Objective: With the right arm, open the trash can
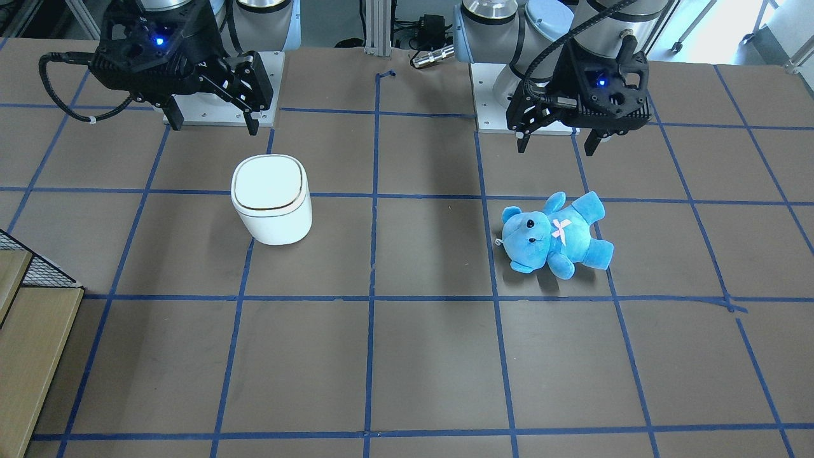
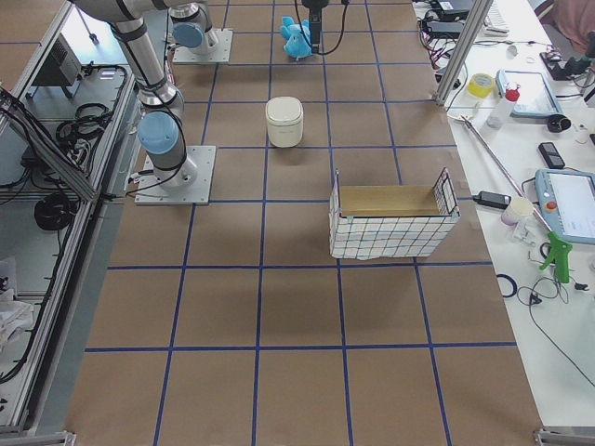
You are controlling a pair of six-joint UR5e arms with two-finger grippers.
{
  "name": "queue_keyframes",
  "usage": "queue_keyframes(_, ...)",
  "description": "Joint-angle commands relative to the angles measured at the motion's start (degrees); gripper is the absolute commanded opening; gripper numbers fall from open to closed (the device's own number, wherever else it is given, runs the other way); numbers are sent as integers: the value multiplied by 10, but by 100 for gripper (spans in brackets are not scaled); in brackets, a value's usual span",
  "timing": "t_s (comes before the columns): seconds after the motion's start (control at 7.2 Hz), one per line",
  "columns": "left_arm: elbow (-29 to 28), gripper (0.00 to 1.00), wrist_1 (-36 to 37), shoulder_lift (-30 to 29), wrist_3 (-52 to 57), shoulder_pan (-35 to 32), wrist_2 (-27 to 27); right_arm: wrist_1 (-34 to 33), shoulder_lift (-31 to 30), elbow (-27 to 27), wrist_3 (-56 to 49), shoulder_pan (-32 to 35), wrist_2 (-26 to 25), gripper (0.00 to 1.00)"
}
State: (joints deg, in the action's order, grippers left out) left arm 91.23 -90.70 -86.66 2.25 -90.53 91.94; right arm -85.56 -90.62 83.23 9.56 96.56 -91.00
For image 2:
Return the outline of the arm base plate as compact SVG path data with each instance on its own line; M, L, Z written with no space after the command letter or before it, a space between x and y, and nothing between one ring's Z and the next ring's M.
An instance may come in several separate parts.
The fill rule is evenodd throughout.
M157 170L139 180L140 192L134 198L138 205L182 205L196 203L208 205L216 161L215 146L188 146L187 159L180 170L173 172Z
M231 55L233 29L179 25L173 31L176 41L173 61L177 64L228 63Z

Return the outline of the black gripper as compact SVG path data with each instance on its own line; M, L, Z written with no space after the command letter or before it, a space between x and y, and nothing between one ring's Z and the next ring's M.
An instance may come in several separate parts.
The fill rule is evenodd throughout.
M323 10L328 6L328 0L302 0L301 4L309 11L309 30L311 50L320 50L321 17Z

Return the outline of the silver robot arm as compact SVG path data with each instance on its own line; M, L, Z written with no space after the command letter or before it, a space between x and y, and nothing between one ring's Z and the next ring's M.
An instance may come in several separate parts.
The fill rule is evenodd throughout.
M284 52L293 59L304 59L320 51L323 24L323 10L328 1L302 1L308 10L308 17L299 16L298 2L294 2L296 17L283 16L279 29L284 38ZM197 60L220 63L229 59L231 50L231 29L217 29L213 26L208 3L199 1L183 7L168 10L172 22L171 35L178 56L193 54Z
M143 15L153 10L179 9L186 17L198 8L188 1L75 1L89 17L110 25L139 89L144 116L137 135L152 161L157 183L166 189L185 187L195 180L196 166L188 158L182 132L184 101L165 74Z

